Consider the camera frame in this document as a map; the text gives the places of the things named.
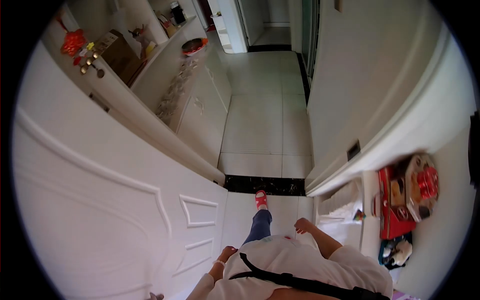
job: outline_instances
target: hand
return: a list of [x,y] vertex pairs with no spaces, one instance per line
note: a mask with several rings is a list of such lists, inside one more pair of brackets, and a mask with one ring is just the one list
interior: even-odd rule
[[227,246],[223,248],[222,254],[220,254],[220,256],[218,257],[218,260],[226,263],[227,260],[237,251],[238,249],[236,249],[235,247]]
[[298,219],[294,226],[299,234],[304,234],[305,232],[312,233],[312,231],[317,228],[312,222],[305,218]]

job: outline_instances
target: doorway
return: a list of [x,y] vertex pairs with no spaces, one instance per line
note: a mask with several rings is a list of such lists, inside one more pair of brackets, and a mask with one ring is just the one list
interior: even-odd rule
[[208,30],[211,31],[215,29],[215,24],[212,19],[212,10],[210,8],[210,4],[208,3],[208,0],[197,0],[198,5],[200,6],[200,9],[202,11],[202,14],[204,15],[205,22],[207,23]]
[[288,0],[236,0],[249,52],[291,50]]

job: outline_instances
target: white door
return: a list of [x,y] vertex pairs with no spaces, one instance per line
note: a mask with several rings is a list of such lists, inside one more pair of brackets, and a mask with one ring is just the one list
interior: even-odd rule
[[169,299],[220,252],[227,190],[117,123],[41,43],[19,93],[13,170],[26,233],[67,299]]
[[238,0],[245,25],[248,45],[252,46],[264,31],[264,22],[257,0]]

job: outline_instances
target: cabinet door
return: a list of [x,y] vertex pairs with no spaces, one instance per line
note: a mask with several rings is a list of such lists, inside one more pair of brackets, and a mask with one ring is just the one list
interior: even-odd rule
[[222,147],[227,112],[203,68],[182,118],[178,137],[215,168]]
[[228,191],[116,122],[42,43],[19,91],[12,135],[19,212],[64,298],[170,299],[196,284],[220,253]]
[[222,99],[225,109],[228,111],[230,107],[230,99],[232,97],[232,88],[228,81],[227,72],[222,66],[220,57],[216,51],[211,51],[205,63],[208,75],[212,78],[215,88]]

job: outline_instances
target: black strap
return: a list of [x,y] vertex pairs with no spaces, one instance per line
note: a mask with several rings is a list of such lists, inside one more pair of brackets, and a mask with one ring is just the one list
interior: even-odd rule
[[264,271],[250,263],[245,253],[240,253],[240,258],[251,271],[236,274],[229,279],[254,277],[261,280],[271,281],[281,286],[292,287],[307,292],[335,297],[340,300],[389,300],[388,297],[382,295],[381,293],[373,293],[364,288],[339,288],[316,280],[294,277],[290,273],[277,274]]

